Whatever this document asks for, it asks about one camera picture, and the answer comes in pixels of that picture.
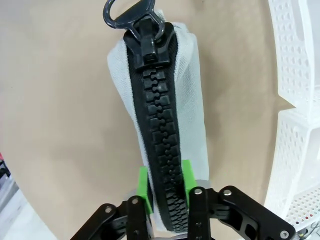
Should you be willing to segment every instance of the screw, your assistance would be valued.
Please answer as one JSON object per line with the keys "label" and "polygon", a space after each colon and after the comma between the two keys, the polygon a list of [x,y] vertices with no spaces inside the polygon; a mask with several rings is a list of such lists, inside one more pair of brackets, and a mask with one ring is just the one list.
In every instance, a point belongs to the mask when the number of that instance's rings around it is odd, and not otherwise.
{"label": "screw", "polygon": [[111,207],[107,207],[106,209],[105,209],[105,212],[108,214],[108,213],[110,213],[112,211],[112,208]]}
{"label": "screw", "polygon": [[282,239],[287,239],[289,237],[289,233],[286,230],[283,230],[282,232],[280,232],[280,237]]}
{"label": "screw", "polygon": [[202,194],[202,190],[200,188],[197,188],[196,190],[194,190],[194,194],[196,195]]}
{"label": "screw", "polygon": [[138,198],[134,198],[134,199],[132,200],[132,203],[133,203],[133,204],[137,204],[138,202],[139,202]]}
{"label": "screw", "polygon": [[228,189],[223,191],[223,195],[225,195],[225,196],[230,196],[231,194],[232,194],[232,192]]}

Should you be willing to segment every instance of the white plastic basket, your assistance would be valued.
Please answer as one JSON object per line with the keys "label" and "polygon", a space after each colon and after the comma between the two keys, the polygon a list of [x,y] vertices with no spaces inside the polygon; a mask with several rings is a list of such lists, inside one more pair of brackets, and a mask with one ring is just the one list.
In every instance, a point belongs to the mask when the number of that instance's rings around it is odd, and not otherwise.
{"label": "white plastic basket", "polygon": [[320,119],[320,1],[269,0],[278,94],[308,121]]}
{"label": "white plastic basket", "polygon": [[279,112],[264,206],[290,222],[297,231],[320,217],[319,150],[320,122],[308,122],[296,108]]}

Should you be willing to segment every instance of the green gripper pad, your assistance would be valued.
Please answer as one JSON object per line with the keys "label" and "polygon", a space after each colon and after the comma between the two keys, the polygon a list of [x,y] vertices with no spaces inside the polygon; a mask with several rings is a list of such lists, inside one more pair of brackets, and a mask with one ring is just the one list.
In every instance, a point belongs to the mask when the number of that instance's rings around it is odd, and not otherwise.
{"label": "green gripper pad", "polygon": [[140,167],[139,181],[136,195],[142,197],[145,200],[147,214],[153,213],[153,197],[151,192],[150,183],[148,180],[148,169],[145,166]]}
{"label": "green gripper pad", "polygon": [[189,206],[189,192],[191,191],[191,189],[197,186],[197,181],[195,179],[194,171],[192,170],[190,160],[182,160],[182,173],[184,180],[186,202]]}

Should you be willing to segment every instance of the silver screw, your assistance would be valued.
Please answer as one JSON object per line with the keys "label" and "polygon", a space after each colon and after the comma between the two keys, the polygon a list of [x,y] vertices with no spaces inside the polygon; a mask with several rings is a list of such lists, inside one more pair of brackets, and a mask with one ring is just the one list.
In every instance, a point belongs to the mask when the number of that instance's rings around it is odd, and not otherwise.
{"label": "silver screw", "polygon": [[194,190],[194,194],[196,195],[202,194],[202,190],[200,188],[197,188],[196,190]]}
{"label": "silver screw", "polygon": [[282,232],[280,232],[280,237],[282,239],[287,239],[289,237],[289,233],[286,230],[283,230]]}
{"label": "silver screw", "polygon": [[132,200],[132,203],[133,203],[133,204],[137,204],[138,202],[139,202],[138,198],[134,198],[134,199]]}
{"label": "silver screw", "polygon": [[230,196],[231,194],[232,194],[232,192],[228,189],[223,191],[223,195],[225,195],[225,196]]}
{"label": "silver screw", "polygon": [[111,207],[107,207],[106,209],[105,209],[105,212],[108,214],[108,213],[110,213],[112,211],[112,208]]}

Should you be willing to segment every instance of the black metal bracket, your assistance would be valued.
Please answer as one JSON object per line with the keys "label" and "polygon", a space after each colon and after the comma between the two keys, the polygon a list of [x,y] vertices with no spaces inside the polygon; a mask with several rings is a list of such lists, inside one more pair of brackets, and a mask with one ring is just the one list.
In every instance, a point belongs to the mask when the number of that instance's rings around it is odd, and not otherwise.
{"label": "black metal bracket", "polygon": [[[194,187],[189,192],[187,236],[181,240],[213,240],[210,219],[219,219],[246,240],[291,240],[295,228],[234,186],[220,192]],[[152,240],[145,200],[132,196],[119,207],[103,204],[71,240]]]}

